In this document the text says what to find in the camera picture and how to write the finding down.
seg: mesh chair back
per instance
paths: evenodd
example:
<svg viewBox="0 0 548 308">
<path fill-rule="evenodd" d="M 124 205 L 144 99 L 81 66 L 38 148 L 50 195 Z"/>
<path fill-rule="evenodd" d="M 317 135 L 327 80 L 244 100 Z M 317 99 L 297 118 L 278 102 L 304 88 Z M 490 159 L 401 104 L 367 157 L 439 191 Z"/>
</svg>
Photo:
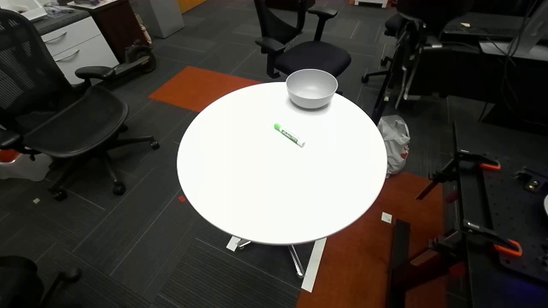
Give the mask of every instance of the mesh chair back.
<svg viewBox="0 0 548 308">
<path fill-rule="evenodd" d="M 307 8 L 309 8 L 307 0 L 295 0 L 295 1 L 298 5 L 297 23 L 292 25 L 281 17 L 278 17 L 266 0 L 256 0 L 262 37 L 274 37 L 276 41 L 286 44 L 304 30 Z"/>
<path fill-rule="evenodd" d="M 0 126 L 19 133 L 48 119 L 72 92 L 36 27 L 0 8 Z"/>
<path fill-rule="evenodd" d="M 475 0 L 398 0 L 398 11 L 410 18 L 420 18 L 434 32 L 444 29 L 444 25 L 464 15 Z"/>
</svg>

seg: marker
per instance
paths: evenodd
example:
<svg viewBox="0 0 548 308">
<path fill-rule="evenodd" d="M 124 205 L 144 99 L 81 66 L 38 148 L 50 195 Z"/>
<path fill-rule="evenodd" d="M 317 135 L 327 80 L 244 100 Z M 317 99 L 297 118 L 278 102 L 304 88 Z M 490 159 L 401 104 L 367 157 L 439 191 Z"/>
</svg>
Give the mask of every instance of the marker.
<svg viewBox="0 0 548 308">
<path fill-rule="evenodd" d="M 286 138 L 290 138 L 293 143 L 305 147 L 304 140 L 298 140 L 295 135 L 288 133 L 286 130 L 281 128 L 280 123 L 274 123 L 274 130 L 281 131 Z"/>
</svg>

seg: dark floor tile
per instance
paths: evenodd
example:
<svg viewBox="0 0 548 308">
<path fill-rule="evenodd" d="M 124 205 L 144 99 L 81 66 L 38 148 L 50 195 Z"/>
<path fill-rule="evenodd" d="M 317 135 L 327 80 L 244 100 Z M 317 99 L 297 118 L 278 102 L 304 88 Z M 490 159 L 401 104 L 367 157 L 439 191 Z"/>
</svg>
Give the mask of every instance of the dark floor tile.
<svg viewBox="0 0 548 308">
<path fill-rule="evenodd" d="M 209 39 L 221 39 L 228 32 L 233 32 L 233 29 L 237 29 L 242 23 L 242 20 L 249 20 L 252 17 L 249 10 L 235 8 L 230 5 L 230 1 L 220 3 L 220 5 L 204 3 L 197 6 L 196 11 L 190 11 L 189 15 L 192 13 L 196 15 L 199 13 L 204 18 L 196 20 L 196 23 L 189 25 L 185 30 L 192 32 L 194 37 L 209 37 Z"/>
<path fill-rule="evenodd" d="M 136 248 L 113 270 L 113 277 L 148 299 L 155 299 L 192 241 L 194 210 L 170 200 Z"/>
<path fill-rule="evenodd" d="M 374 116 L 374 107 L 381 92 L 381 83 L 369 83 L 362 87 L 357 97 L 357 104 L 370 116 Z"/>
<path fill-rule="evenodd" d="M 36 184 L 36 181 L 19 177 L 0 179 L 0 210 L 4 210 L 4 207 L 9 203 L 18 201 L 21 198 L 21 193 L 24 193 L 33 184 Z"/>
<path fill-rule="evenodd" d="M 163 294 L 156 296 L 153 301 L 153 308 L 182 308 L 180 304 L 170 301 Z"/>
<path fill-rule="evenodd" d="M 113 92 L 117 94 L 117 97 L 120 100 L 129 104 L 131 114 L 139 112 L 143 107 L 146 107 L 151 102 L 149 97 L 137 94 L 137 92 L 132 92 L 132 90 L 113 88 Z"/>
<path fill-rule="evenodd" d="M 151 121 L 151 124 L 156 124 L 156 126 L 151 126 L 151 135 L 155 135 L 156 140 L 160 142 L 160 148 L 151 150 L 149 145 L 146 143 L 131 145 L 131 147 L 112 152 L 113 160 L 120 169 L 131 172 L 136 177 L 143 177 L 151 169 L 158 169 L 158 167 L 163 167 L 170 174 L 175 174 L 177 150 L 182 138 L 180 133 L 189 126 L 190 119 L 192 119 L 192 112 L 184 111 L 184 116 L 180 116 L 180 109 L 175 107 L 175 112 L 170 112 L 165 118 L 158 118 L 158 121 L 163 124 Z"/>
<path fill-rule="evenodd" d="M 71 248 L 103 217 L 101 208 L 77 196 L 57 201 L 43 184 L 30 186 L 21 198 L 6 207 L 6 210 L 9 217 L 6 217 L 6 224 L 2 224 L 0 229 L 7 225 L 12 229 L 6 229 L 4 234 L 14 234 L 24 227 L 36 227 Z"/>
<path fill-rule="evenodd" d="M 245 58 L 245 61 L 233 73 L 259 82 L 283 80 L 283 76 L 273 78 L 268 75 L 268 54 L 261 53 L 259 49 Z"/>
<path fill-rule="evenodd" d="M 211 47 L 214 47 L 218 42 L 214 39 L 209 37 L 196 37 L 196 35 L 189 35 L 187 30 L 180 30 L 175 32 L 173 35 L 170 35 L 170 39 L 163 39 L 158 41 L 155 44 L 155 53 L 158 56 L 165 56 L 167 53 L 161 53 L 160 49 L 165 46 L 175 46 L 180 47 L 184 51 L 194 51 L 194 53 L 208 53 L 211 51 Z"/>
<path fill-rule="evenodd" d="M 261 37 L 261 27 L 259 27 L 259 22 L 245 22 L 245 23 L 240 23 L 233 34 L 238 34 L 238 35 L 247 35 L 247 37 L 252 37 L 252 39 L 259 39 Z"/>
<path fill-rule="evenodd" d="M 122 136 L 153 135 L 156 140 L 165 140 L 167 135 L 192 112 L 172 104 L 151 100 L 139 112 L 134 112 L 129 121 L 129 131 Z"/>
<path fill-rule="evenodd" d="M 343 37 L 357 41 L 375 41 L 379 37 L 379 23 L 367 18 L 333 18 L 326 27 L 326 37 Z"/>
<path fill-rule="evenodd" d="M 120 169 L 119 160 L 113 160 L 113 167 L 125 184 L 125 195 L 132 193 L 136 189 L 136 184 L 139 183 L 139 177 Z M 67 183 L 71 198 L 79 196 L 103 210 L 115 208 L 120 201 L 124 201 L 124 195 L 115 195 L 113 188 L 113 179 L 110 177 L 107 165 L 100 159 L 86 162 L 79 171 L 74 172 L 74 176 Z"/>
<path fill-rule="evenodd" d="M 276 280 L 292 285 L 295 289 L 300 289 L 302 278 L 298 278 L 293 260 L 290 256 L 288 246 L 271 246 L 271 244 L 249 244 L 245 249 L 230 251 L 226 248 L 232 234 L 226 234 L 225 230 L 214 227 L 208 220 L 196 220 L 192 234 L 196 239 L 204 241 L 209 244 L 211 249 L 216 249 L 220 254 L 225 254 L 225 258 L 235 258 L 257 272 L 264 272 Z M 300 244 L 297 246 L 304 266 L 309 263 L 309 256 L 312 251 L 312 244 Z"/>
<path fill-rule="evenodd" d="M 377 58 L 358 54 L 358 53 L 351 56 L 353 56 L 351 65 L 339 75 L 339 88 L 346 97 L 358 97 L 363 87 L 362 83 L 363 70 L 374 65 L 377 66 Z"/>
<path fill-rule="evenodd" d="M 237 42 L 223 42 L 218 44 L 208 56 L 199 61 L 199 66 L 226 71 L 235 71 L 240 65 L 245 63 L 249 56 L 257 51 L 254 42 L 237 44 Z"/>
<path fill-rule="evenodd" d="M 175 174 L 167 169 L 151 171 L 117 208 L 113 208 L 98 227 L 77 248 L 77 254 L 112 273 L 113 268 L 139 242 L 149 225 L 168 207 L 179 191 Z"/>
<path fill-rule="evenodd" d="M 0 254 L 21 254 L 36 260 L 55 244 L 55 236 L 42 227 L 26 224 L 12 229 L 12 236 L 0 244 Z"/>
<path fill-rule="evenodd" d="M 163 66 L 168 68 L 170 65 L 170 71 L 175 71 L 177 68 L 182 70 L 187 65 L 192 65 L 196 61 L 199 61 L 201 58 L 204 58 L 206 53 L 202 53 L 201 49 L 204 46 L 194 46 L 196 49 L 190 49 L 190 42 L 187 44 L 180 44 L 180 42 L 172 42 L 172 44 L 160 44 L 158 47 L 155 47 L 155 54 L 158 58 L 161 58 Z"/>
<path fill-rule="evenodd" d="M 158 56 L 158 59 L 156 59 L 158 66 L 156 66 L 155 71 L 137 75 L 131 82 L 122 83 L 120 88 L 122 90 L 132 90 L 136 94 L 141 94 L 141 95 L 148 97 L 160 85 L 163 85 L 167 80 L 170 80 L 175 73 L 179 73 L 189 63 L 192 63 L 192 59 L 196 59 L 196 58 L 184 56 L 184 53 L 180 53 L 180 54 L 182 56 L 175 58 L 175 59 L 173 58 Z"/>
<path fill-rule="evenodd" d="M 83 277 L 62 287 L 52 306 L 59 308 L 148 308 L 149 302 L 129 290 L 115 278 L 101 273 L 96 266 L 77 258 L 64 244 L 53 246 L 38 261 L 38 273 L 45 285 L 52 285 L 60 270 L 81 268 Z"/>
<path fill-rule="evenodd" d="M 199 239 L 163 287 L 180 306 L 295 306 L 298 292 Z"/>
</svg>

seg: white bowl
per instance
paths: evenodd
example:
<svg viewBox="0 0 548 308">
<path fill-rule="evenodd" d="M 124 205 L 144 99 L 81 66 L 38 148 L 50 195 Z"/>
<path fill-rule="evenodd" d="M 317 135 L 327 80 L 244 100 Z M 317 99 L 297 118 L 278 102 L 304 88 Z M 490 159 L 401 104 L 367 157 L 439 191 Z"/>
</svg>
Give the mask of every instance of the white bowl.
<svg viewBox="0 0 548 308">
<path fill-rule="evenodd" d="M 304 68 L 286 78 L 290 99 L 305 109 L 319 109 L 331 102 L 339 82 L 326 70 Z"/>
</svg>

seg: white cabinet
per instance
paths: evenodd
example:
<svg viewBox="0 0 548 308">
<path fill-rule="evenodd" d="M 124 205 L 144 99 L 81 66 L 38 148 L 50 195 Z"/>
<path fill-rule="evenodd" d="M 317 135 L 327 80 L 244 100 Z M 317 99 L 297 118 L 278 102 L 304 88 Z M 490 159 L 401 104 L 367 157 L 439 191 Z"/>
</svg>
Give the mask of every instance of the white cabinet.
<svg viewBox="0 0 548 308">
<path fill-rule="evenodd" d="M 83 78 L 74 73 L 81 66 L 119 65 L 115 53 L 110 49 L 93 17 L 43 34 L 42 37 L 71 83 L 83 82 Z"/>
</svg>

